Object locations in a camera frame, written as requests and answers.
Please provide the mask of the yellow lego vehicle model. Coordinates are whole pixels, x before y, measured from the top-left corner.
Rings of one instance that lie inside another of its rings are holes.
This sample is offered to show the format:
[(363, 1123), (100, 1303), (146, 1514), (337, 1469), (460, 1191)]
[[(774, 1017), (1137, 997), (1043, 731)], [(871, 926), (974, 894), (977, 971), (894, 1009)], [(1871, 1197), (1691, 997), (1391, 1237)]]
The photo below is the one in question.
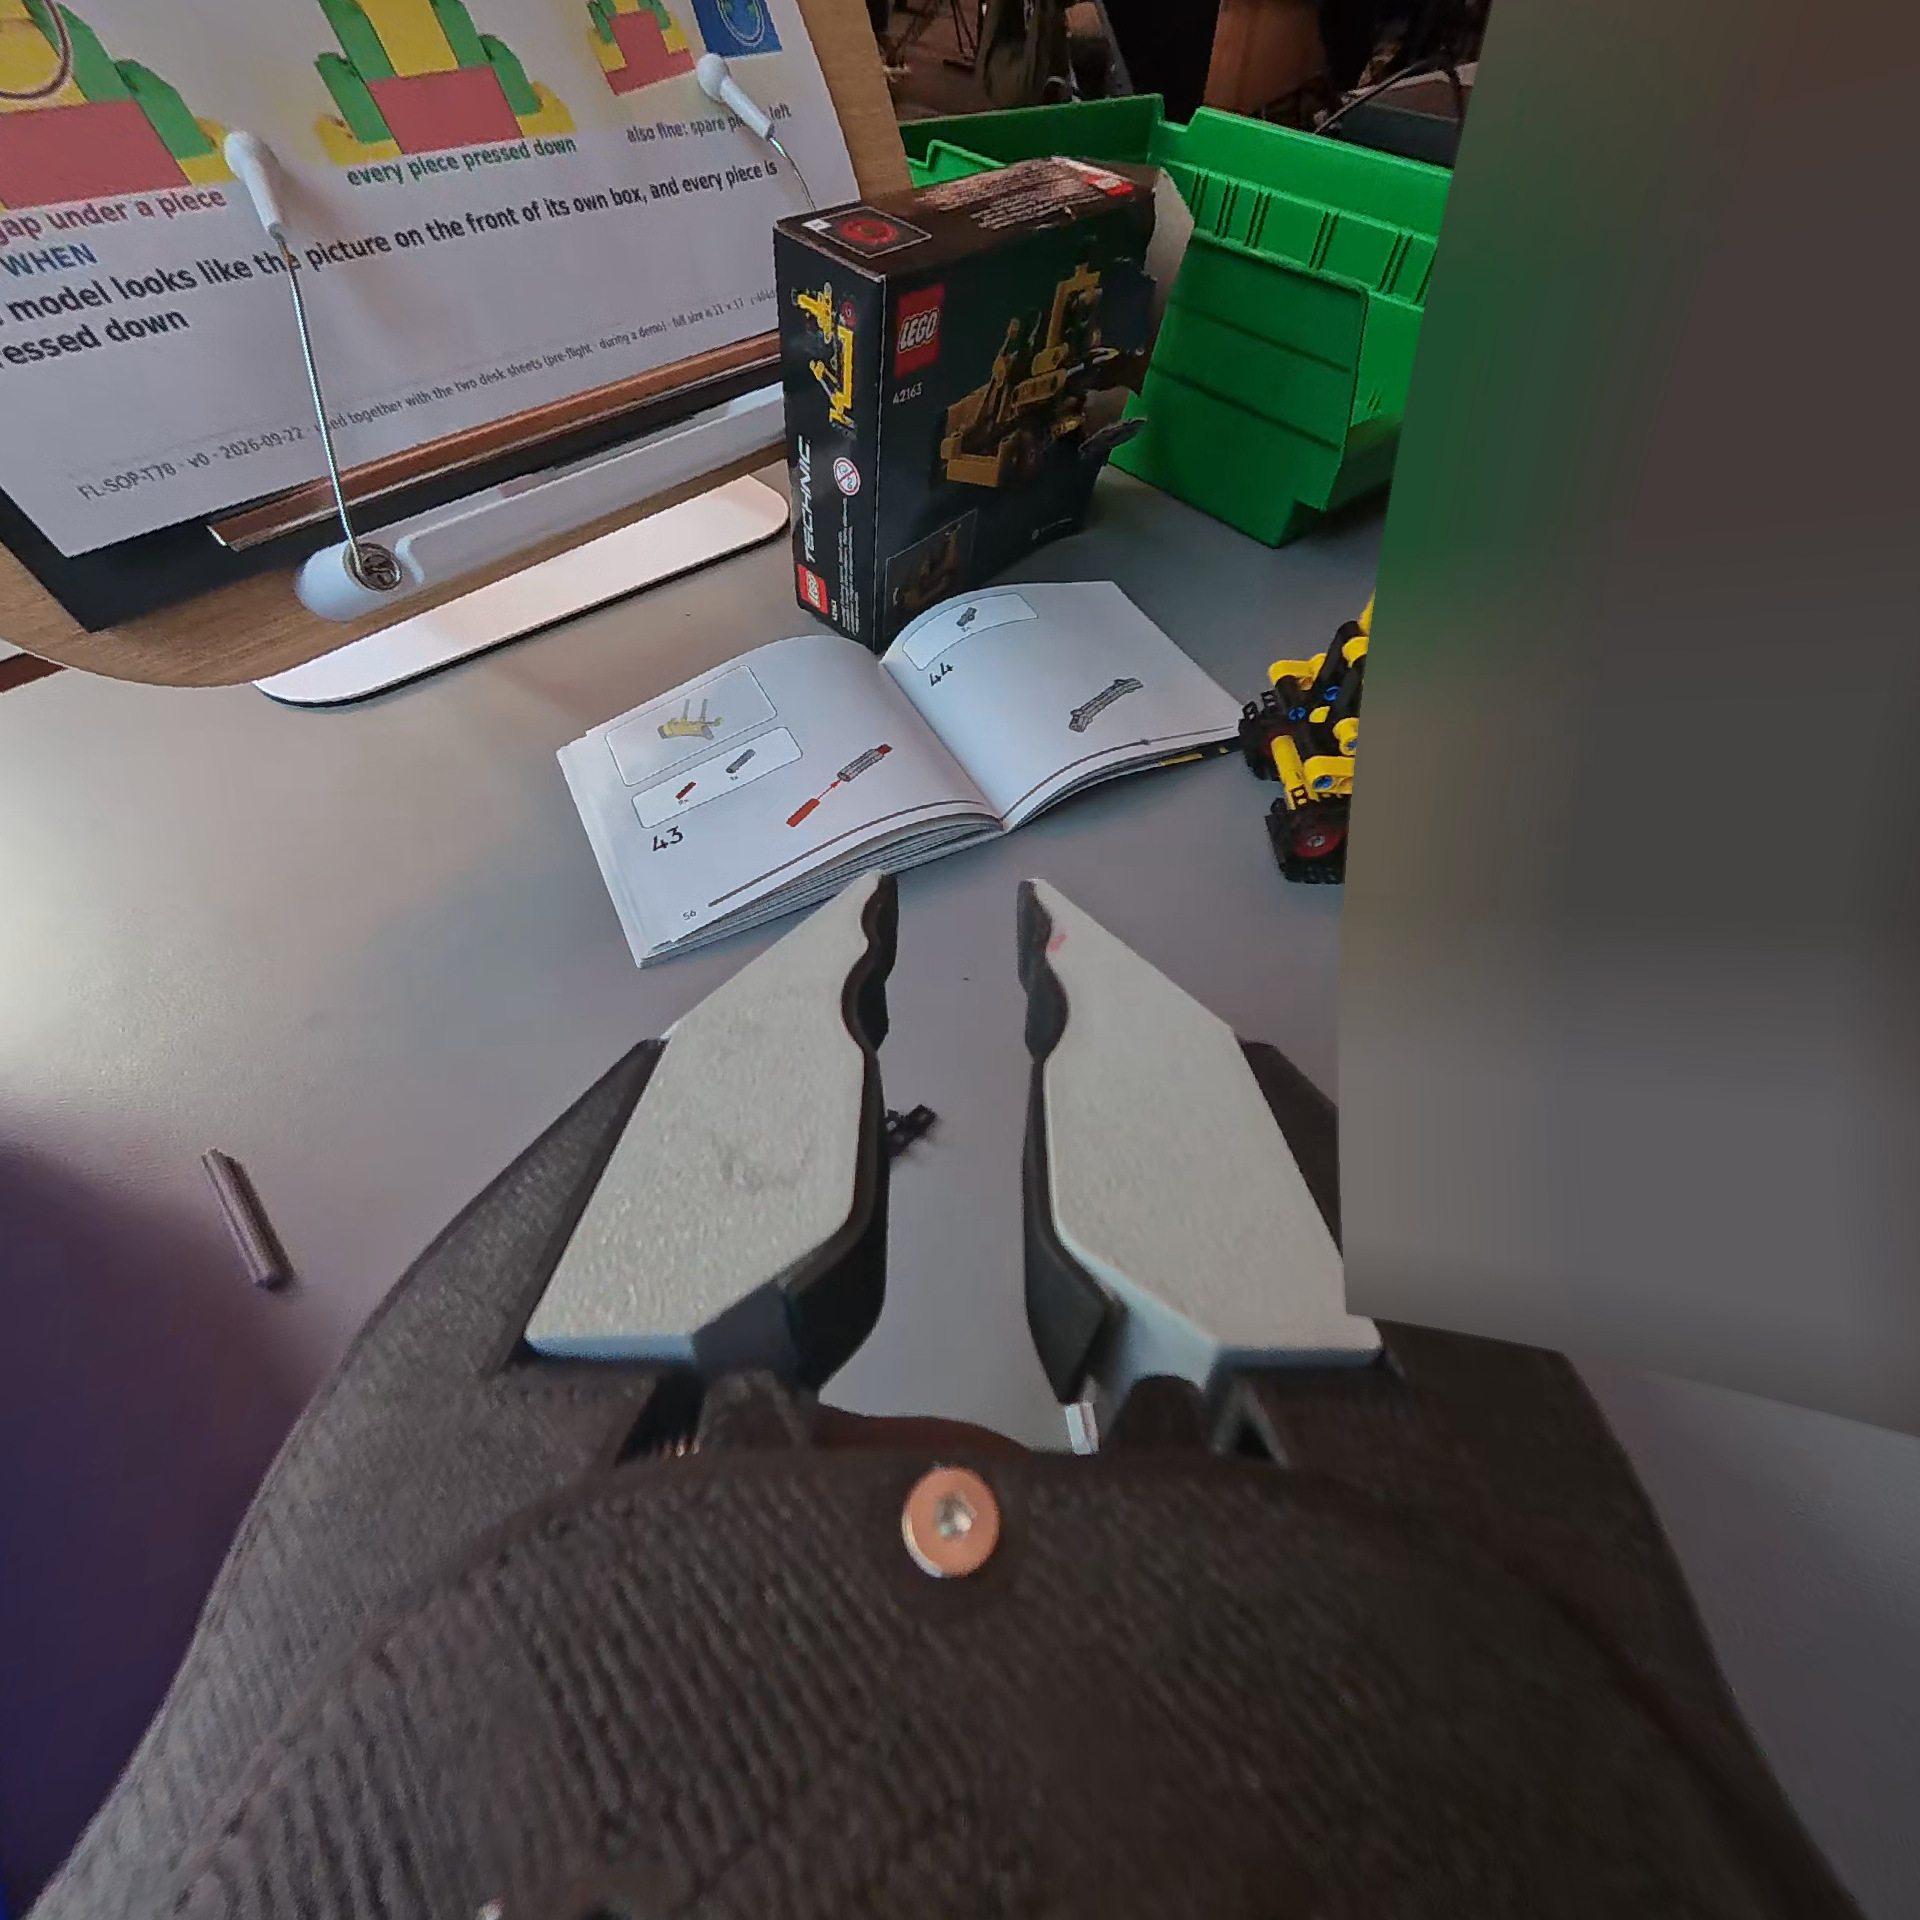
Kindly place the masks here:
[(1277, 786), (1266, 837), (1291, 883), (1340, 886), (1351, 846), (1360, 689), (1374, 606), (1343, 623), (1317, 654), (1274, 660), (1243, 706), (1237, 740), (1249, 769)]

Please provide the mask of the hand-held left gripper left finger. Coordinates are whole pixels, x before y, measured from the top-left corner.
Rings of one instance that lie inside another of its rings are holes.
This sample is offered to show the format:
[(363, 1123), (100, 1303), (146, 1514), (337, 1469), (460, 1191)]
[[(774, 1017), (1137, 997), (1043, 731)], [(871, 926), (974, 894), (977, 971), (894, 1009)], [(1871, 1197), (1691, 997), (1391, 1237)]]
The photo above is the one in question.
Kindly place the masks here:
[(803, 1391), (851, 1360), (886, 1297), (897, 931), (894, 877), (860, 877), (669, 1029), (523, 1331), (540, 1357)]

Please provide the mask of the black lego box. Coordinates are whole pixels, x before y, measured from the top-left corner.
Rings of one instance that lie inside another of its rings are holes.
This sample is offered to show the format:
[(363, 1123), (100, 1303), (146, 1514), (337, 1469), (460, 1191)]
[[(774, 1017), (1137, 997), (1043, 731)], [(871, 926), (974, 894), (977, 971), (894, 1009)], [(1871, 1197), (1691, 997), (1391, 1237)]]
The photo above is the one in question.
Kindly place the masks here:
[(1157, 331), (1157, 174), (1037, 157), (774, 226), (797, 606), (883, 654), (1080, 529)]

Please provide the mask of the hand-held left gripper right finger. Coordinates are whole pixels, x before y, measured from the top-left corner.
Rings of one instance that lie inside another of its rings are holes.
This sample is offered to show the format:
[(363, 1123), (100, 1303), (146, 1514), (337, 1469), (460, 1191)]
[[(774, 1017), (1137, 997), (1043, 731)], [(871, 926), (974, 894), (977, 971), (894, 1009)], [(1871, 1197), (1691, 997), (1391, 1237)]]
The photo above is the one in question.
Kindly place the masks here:
[(1020, 883), (1017, 971), (1026, 1323), (1069, 1449), (1137, 1417), (1283, 1454), (1300, 1406), (1377, 1400), (1331, 1100), (1046, 880)]

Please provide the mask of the green plastic bin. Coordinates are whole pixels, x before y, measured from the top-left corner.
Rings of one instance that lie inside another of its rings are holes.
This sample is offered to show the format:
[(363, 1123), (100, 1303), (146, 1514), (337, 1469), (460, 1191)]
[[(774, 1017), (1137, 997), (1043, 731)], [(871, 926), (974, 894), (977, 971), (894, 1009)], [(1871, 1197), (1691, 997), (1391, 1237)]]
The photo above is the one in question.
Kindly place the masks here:
[(969, 180), (1034, 157), (1146, 163), (1163, 126), (1160, 94), (997, 109), (900, 123), (909, 180)]
[(1214, 109), (1149, 160), (1194, 231), (1114, 463), (1300, 540), (1391, 480), (1451, 171)]

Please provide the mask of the dark grey lego axle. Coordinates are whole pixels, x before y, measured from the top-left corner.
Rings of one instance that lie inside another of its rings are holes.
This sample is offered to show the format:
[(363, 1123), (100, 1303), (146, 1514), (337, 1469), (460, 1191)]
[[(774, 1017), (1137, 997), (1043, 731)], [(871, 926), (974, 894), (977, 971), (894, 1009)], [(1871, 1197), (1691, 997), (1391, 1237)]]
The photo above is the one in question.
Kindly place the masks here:
[(260, 1291), (286, 1291), (294, 1266), (249, 1169), (223, 1149), (203, 1151), (200, 1166), (249, 1283)]

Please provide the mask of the open instruction booklet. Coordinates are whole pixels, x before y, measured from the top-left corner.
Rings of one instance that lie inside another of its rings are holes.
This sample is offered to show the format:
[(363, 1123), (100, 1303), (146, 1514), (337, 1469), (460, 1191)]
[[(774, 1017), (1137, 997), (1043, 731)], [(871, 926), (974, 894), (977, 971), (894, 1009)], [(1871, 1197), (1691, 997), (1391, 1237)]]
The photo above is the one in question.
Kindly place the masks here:
[(560, 749), (640, 969), (1106, 780), (1237, 746), (1240, 706), (1114, 583), (957, 594), (883, 651), (760, 646)]

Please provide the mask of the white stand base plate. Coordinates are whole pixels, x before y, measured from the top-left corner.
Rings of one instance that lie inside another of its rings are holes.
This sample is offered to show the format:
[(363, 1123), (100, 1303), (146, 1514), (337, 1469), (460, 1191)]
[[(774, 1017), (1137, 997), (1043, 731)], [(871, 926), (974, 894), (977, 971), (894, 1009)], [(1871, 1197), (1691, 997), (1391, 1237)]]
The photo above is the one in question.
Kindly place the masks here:
[(734, 477), (257, 680), (254, 689), (283, 706), (351, 706), (729, 560), (780, 537), (786, 526), (783, 489), (760, 477)]

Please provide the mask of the printed instruction sheet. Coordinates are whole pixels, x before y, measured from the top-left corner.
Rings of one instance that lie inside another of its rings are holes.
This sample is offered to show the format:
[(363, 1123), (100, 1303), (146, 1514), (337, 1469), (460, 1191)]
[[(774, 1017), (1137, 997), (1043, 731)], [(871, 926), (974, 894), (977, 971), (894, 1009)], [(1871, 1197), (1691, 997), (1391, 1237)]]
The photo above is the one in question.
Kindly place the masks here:
[(800, 3), (6, 3), (3, 497), (80, 557), (746, 340), (780, 157), (854, 194)]

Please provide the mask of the blue plastic bin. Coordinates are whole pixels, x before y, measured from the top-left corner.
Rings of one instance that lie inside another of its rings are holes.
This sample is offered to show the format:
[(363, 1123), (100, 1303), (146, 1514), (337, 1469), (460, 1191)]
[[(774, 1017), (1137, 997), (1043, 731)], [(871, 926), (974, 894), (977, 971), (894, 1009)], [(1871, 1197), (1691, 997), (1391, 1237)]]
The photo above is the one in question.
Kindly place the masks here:
[(3, 1900), (103, 1809), (326, 1349), (203, 1203), (3, 1149)]

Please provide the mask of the wooden document stand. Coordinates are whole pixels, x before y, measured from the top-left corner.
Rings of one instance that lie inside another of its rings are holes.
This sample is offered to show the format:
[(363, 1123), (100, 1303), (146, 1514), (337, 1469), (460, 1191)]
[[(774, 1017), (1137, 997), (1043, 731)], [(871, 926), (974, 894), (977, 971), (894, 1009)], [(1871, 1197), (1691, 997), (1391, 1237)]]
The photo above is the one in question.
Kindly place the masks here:
[[(814, 194), (817, 209), (906, 186), (866, 6), (803, 11), (820, 31), (857, 180), (849, 200)], [(734, 346), (346, 469), (300, 269), (286, 260), (283, 271), (323, 477), (80, 557), (60, 557), (3, 497), (6, 643), (129, 683), (266, 680), (751, 474), (780, 451), (774, 274), (769, 320)]]

